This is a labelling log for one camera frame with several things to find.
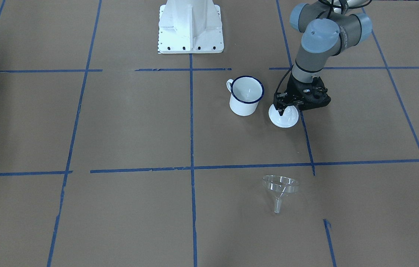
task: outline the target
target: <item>white mounting plate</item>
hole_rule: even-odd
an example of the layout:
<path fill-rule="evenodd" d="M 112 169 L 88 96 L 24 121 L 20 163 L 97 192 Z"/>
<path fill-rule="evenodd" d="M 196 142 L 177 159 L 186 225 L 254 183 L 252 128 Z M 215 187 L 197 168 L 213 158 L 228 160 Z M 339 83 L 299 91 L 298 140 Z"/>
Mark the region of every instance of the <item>white mounting plate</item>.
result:
<path fill-rule="evenodd" d="M 160 18 L 166 5 L 160 7 Z M 221 7 L 216 7 L 217 14 L 221 18 Z M 198 37 L 194 38 L 194 47 L 188 38 L 180 37 L 174 30 L 160 29 L 158 31 L 159 54 L 208 54 L 221 53 L 224 50 L 223 29 L 207 29 Z"/>

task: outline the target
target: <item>white mug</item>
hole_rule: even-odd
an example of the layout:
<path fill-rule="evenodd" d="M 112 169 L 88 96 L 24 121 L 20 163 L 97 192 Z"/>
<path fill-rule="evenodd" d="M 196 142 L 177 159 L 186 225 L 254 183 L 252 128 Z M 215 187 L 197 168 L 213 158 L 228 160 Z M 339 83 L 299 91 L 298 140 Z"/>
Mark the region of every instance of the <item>white mug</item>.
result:
<path fill-rule="evenodd" d="M 227 89 L 231 92 L 229 106 L 240 116 L 249 116 L 254 113 L 257 104 L 264 96 L 264 86 L 252 76 L 240 76 L 226 82 Z"/>

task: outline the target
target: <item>light blue joint cap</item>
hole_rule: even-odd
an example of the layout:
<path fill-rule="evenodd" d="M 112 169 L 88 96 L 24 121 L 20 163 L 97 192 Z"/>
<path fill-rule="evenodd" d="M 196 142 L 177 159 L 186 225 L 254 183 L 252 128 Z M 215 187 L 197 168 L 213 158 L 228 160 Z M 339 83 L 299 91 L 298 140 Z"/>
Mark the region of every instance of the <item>light blue joint cap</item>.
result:
<path fill-rule="evenodd" d="M 301 10 L 308 4 L 305 3 L 301 3 L 298 4 L 294 10 L 292 10 L 292 13 L 290 14 L 290 25 L 292 26 L 292 28 L 296 29 L 297 31 L 300 31 L 298 29 L 298 20 L 300 19 L 300 13 Z"/>
<path fill-rule="evenodd" d="M 365 13 L 357 13 L 354 14 L 358 17 L 359 22 L 361 22 L 361 37 L 359 38 L 359 42 L 366 40 L 373 30 L 373 23 L 371 19 Z"/>
<path fill-rule="evenodd" d="M 301 46 L 308 52 L 318 54 L 330 50 L 340 39 L 340 27 L 333 20 L 312 20 L 301 37 Z"/>

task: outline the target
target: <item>transparent object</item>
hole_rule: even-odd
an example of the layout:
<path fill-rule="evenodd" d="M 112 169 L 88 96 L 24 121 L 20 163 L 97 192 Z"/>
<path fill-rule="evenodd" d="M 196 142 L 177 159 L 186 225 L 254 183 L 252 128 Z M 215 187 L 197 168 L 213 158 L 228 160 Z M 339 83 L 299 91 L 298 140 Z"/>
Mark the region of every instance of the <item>transparent object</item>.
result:
<path fill-rule="evenodd" d="M 280 213 L 280 206 L 282 206 L 282 198 L 291 193 L 298 192 L 300 183 L 292 178 L 266 175 L 262 177 L 262 184 L 274 196 L 274 212 Z"/>

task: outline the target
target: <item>white bracket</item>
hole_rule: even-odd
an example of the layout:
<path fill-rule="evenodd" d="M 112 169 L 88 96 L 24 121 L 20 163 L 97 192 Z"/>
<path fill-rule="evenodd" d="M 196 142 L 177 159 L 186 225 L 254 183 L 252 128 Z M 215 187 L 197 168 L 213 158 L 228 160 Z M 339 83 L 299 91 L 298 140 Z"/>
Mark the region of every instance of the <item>white bracket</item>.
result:
<path fill-rule="evenodd" d="M 213 0 L 168 0 L 160 7 L 158 52 L 221 53 L 221 8 Z"/>

